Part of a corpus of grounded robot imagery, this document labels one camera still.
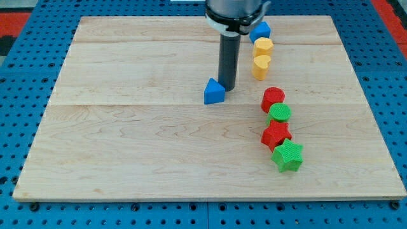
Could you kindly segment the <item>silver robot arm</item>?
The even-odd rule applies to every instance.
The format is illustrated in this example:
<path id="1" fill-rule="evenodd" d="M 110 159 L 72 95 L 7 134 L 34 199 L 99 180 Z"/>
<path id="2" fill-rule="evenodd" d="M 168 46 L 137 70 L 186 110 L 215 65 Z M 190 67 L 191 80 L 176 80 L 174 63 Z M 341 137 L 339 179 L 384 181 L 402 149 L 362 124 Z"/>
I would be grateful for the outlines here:
<path id="1" fill-rule="evenodd" d="M 220 35 L 248 35 L 262 22 L 270 5 L 271 1 L 262 0 L 206 0 L 205 17 Z"/>

